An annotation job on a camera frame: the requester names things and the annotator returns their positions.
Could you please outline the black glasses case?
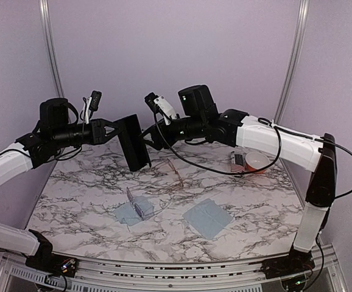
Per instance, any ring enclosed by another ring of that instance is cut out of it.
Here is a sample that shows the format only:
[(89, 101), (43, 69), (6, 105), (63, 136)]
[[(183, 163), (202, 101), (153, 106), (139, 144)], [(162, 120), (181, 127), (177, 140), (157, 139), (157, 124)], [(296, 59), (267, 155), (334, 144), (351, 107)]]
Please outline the black glasses case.
[(145, 143), (141, 139), (142, 133), (138, 116), (133, 114), (118, 122), (121, 132), (118, 134), (122, 151), (131, 172), (151, 166), (151, 161)]

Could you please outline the pink frame sunglasses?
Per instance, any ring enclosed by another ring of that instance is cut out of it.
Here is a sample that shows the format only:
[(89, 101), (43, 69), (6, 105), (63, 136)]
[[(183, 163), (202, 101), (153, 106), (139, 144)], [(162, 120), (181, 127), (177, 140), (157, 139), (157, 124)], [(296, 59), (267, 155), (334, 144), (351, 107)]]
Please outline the pink frame sunglasses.
[(170, 159), (155, 164), (150, 170), (154, 179), (144, 188), (147, 193), (171, 195), (184, 188), (183, 179)]

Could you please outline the clear purple lens sunglasses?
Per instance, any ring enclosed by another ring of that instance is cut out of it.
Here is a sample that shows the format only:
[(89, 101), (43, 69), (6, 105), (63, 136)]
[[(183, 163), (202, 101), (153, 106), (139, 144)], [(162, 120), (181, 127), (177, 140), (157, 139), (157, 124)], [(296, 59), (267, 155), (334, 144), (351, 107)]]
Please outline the clear purple lens sunglasses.
[(155, 206), (146, 197), (133, 196), (129, 188), (127, 188), (127, 198), (136, 214), (143, 221), (158, 215), (162, 211), (161, 209), (155, 209)]

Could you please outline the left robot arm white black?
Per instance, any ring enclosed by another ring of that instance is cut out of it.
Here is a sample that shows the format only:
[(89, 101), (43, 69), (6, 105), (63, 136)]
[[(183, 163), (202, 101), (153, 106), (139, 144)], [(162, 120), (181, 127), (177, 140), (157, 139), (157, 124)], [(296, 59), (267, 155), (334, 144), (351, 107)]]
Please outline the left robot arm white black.
[[(37, 167), (62, 160), (62, 150), (79, 149), (83, 145), (102, 145), (120, 136), (125, 126), (121, 121), (92, 119), (99, 97), (85, 99), (83, 117), (78, 117), (75, 107), (66, 98), (49, 99), (40, 105), (40, 118), (30, 133), (19, 137), (0, 152), (0, 186), (12, 178)], [(69, 113), (77, 116), (69, 122)], [(66, 271), (63, 257), (53, 253), (52, 243), (41, 233), (23, 230), (0, 223), (0, 250), (24, 255), (27, 266), (52, 271)]]

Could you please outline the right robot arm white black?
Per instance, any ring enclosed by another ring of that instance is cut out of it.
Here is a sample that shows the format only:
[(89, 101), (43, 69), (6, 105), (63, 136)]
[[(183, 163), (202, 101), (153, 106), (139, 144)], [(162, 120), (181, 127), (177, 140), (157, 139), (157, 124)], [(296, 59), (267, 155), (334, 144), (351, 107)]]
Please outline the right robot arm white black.
[(300, 273), (313, 268), (311, 249), (328, 220), (336, 197), (337, 162), (334, 137), (318, 137), (287, 128), (275, 122), (236, 109), (219, 113), (206, 85), (195, 85), (178, 92), (185, 117), (177, 115), (171, 104), (154, 93), (145, 102), (163, 120), (155, 122), (144, 134), (145, 143), (157, 150), (169, 148), (180, 140), (204, 138), (231, 147), (251, 148), (293, 162), (312, 173), (298, 231), (288, 255), (263, 261), (266, 278)]

